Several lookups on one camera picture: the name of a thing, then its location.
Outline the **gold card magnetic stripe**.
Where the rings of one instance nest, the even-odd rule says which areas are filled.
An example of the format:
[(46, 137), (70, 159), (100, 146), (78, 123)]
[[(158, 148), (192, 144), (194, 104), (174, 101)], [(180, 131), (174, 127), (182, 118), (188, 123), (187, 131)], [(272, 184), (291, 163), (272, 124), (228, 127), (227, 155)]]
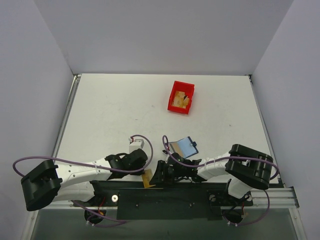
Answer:
[(180, 146), (179, 146), (179, 144), (177, 142), (168, 143), (168, 149), (172, 154), (173, 153), (177, 153), (181, 157), (184, 157), (184, 153), (183, 153), (182, 149), (180, 148)]

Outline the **blue leather card holder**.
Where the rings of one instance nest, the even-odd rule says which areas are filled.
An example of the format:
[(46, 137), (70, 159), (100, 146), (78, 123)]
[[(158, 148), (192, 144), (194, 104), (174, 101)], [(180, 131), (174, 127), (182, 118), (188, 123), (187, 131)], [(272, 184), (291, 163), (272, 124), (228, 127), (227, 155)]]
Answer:
[(185, 158), (185, 159), (199, 153), (199, 151), (197, 149), (197, 143), (195, 141), (192, 141), (190, 136), (182, 138), (178, 141), (172, 141), (172, 142), (177, 142), (179, 144), (179, 146), (184, 154), (183, 158)]

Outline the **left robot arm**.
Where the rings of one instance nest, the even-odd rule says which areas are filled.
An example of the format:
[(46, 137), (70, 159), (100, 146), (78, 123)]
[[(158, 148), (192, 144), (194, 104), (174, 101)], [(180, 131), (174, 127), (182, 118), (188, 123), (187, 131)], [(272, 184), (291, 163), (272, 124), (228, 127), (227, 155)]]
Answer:
[(67, 200), (97, 206), (103, 200), (103, 193), (93, 187), (93, 181), (141, 175), (147, 160), (147, 154), (141, 148), (89, 163), (58, 164), (52, 159), (44, 160), (21, 179), (26, 209), (32, 212), (52, 202)]

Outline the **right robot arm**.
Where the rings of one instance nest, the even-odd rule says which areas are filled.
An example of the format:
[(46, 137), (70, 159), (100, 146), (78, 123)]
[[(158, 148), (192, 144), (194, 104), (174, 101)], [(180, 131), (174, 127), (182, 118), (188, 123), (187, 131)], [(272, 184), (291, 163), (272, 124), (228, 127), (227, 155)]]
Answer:
[(231, 150), (216, 158), (190, 160), (178, 153), (169, 153), (166, 160), (159, 160), (156, 171), (149, 181), (157, 187), (169, 186), (183, 179), (194, 183), (207, 182), (212, 178), (231, 175), (223, 192), (224, 201), (236, 204), (252, 189), (267, 190), (275, 168), (274, 159), (263, 152), (241, 144), (234, 144)]

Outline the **gold cards in bin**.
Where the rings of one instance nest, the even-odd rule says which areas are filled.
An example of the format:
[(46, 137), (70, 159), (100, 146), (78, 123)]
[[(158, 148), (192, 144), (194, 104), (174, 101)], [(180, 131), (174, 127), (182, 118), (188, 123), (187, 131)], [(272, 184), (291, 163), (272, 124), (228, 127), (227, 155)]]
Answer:
[(183, 91), (176, 91), (172, 101), (172, 106), (177, 108), (186, 109), (189, 104), (189, 97)]

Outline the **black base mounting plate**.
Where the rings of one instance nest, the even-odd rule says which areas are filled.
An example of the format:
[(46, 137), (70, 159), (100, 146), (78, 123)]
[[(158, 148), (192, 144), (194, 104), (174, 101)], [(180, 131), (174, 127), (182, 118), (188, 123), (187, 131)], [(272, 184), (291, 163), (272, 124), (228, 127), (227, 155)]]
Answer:
[(92, 181), (93, 196), (81, 200), (89, 208), (116, 207), (118, 220), (220, 220), (223, 210), (253, 206), (245, 197), (227, 194), (226, 183), (178, 182), (145, 188), (136, 181)]

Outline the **red plastic bin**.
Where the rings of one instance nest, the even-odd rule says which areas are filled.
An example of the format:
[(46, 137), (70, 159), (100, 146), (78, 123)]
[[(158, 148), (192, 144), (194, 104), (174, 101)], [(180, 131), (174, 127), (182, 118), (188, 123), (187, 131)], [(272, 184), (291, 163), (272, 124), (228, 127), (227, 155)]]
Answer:
[(167, 110), (177, 114), (188, 115), (194, 91), (194, 84), (175, 81), (169, 96)]

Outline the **aluminium frame rail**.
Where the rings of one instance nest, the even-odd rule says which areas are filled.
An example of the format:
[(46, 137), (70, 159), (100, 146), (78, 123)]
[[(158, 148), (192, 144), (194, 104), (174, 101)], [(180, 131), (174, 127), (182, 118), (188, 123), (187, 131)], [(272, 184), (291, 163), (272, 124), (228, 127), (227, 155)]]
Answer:
[[(295, 209), (300, 204), (294, 187), (289, 188), (269, 188), (266, 190), (269, 196), (269, 204), (271, 209)], [(251, 191), (254, 209), (266, 209), (268, 199), (266, 193), (262, 190), (254, 189)]]

